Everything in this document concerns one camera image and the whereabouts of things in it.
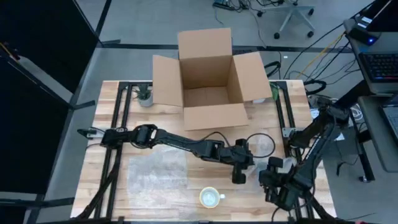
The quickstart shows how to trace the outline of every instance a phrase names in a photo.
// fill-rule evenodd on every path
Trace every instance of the wooden tabletop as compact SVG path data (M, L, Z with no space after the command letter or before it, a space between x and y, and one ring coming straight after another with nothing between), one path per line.
M312 122L312 118L303 83L301 80L286 82L296 127L306 127ZM111 126L118 85L118 81L103 82L93 121L94 127L107 129ZM125 98L126 91L122 97L117 126L121 125ZM281 102L285 125L289 127L283 97L281 97ZM245 107L249 117L249 126L184 131L181 107L154 105L143 108L136 100L133 100L130 104L127 128L132 130L141 124L155 124L158 128L170 133L192 139L201 139L213 131L219 131L231 143L234 143L235 139L247 138L253 133L267 133L272 136L276 144L273 156L284 157L275 102L270 100L260 104L245 103ZM210 139L221 140L221 137L214 135ZM88 144L99 141L99 139L92 140ZM264 136L250 140L249 143L254 155L266 154L270 151L270 140ZM71 217L82 212L98 190L105 150L99 146L87 149ZM255 159L256 164L266 161L266 158ZM113 220L124 216L126 220L142 221L270 221L275 205L264 200L265 194L257 180L258 169L250 167L246 171L247 182L242 185L232 184L231 171L232 166L205 162L189 152L168 146L158 145L153 149L136 149L126 143L123 146ZM335 216L335 208L322 163L317 169L315 185L315 197L330 215ZM214 187L220 194L225 195L217 207L205 208L200 203L199 194L204 187ZM108 194L109 189L104 196L103 216L106 212ZM279 210L274 220L286 221L287 216L287 212Z

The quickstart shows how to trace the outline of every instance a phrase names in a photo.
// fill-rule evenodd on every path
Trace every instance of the open cardboard box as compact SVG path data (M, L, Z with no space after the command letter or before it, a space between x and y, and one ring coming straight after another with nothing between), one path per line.
M231 29L178 34L180 60L154 55L154 103L182 106L185 130L248 124L243 102L272 97L259 52L232 56Z

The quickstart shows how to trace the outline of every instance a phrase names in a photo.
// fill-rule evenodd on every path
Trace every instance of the black wall panel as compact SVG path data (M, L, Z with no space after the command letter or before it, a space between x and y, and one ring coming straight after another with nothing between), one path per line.
M0 3L0 41L8 42L74 93L97 37L72 0Z
M0 191L45 194L68 108L0 58Z

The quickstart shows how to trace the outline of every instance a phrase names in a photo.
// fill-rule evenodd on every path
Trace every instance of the white cup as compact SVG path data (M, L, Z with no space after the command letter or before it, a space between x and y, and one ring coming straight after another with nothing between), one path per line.
M205 187L199 195L200 203L206 208L215 208L225 195L218 193L214 187Z

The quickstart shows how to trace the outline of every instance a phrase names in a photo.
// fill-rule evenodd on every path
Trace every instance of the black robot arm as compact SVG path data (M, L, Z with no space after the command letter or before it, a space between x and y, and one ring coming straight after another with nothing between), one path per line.
M277 173L277 168L283 166L282 159L269 158L267 169L260 171L259 174L259 182L264 188L267 202L274 203L286 211L294 208L299 197L312 201L312 205L318 204L310 193L316 178L316 168L322 159L321 155L328 149L330 141L338 137L341 128L347 126L348 118L348 110L325 105L320 108L319 116L303 131L291 132L286 139L289 147L305 149L309 147L312 138L317 138L317 140L308 156L292 167L287 174ZM319 213L321 217L324 216L323 218L330 217L321 210Z
M132 131L125 128L109 129L101 141L101 146L116 149L129 142L139 149L152 149L155 145L165 144L191 152L197 158L209 162L219 162L233 166L232 182L246 183L242 170L254 165L246 139L238 139L234 146L225 147L225 142L209 139L192 140L158 129L153 124L136 127Z

